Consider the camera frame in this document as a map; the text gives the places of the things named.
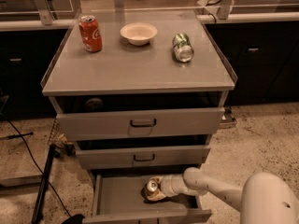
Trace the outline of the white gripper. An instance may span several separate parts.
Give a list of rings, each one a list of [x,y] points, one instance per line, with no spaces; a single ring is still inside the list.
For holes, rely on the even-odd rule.
[[[158,202],[166,197],[174,197],[178,194],[174,190],[174,182],[176,181],[176,175],[164,175],[155,176],[153,180],[160,185],[160,190],[158,192],[146,192],[146,198],[151,202]]]

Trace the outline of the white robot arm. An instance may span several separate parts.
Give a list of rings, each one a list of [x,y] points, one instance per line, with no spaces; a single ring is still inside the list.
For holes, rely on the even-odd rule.
[[[298,198],[281,178],[269,173],[251,175],[239,187],[192,167],[178,175],[151,177],[144,187],[146,199],[153,202],[207,192],[238,211],[240,224],[299,224]]]

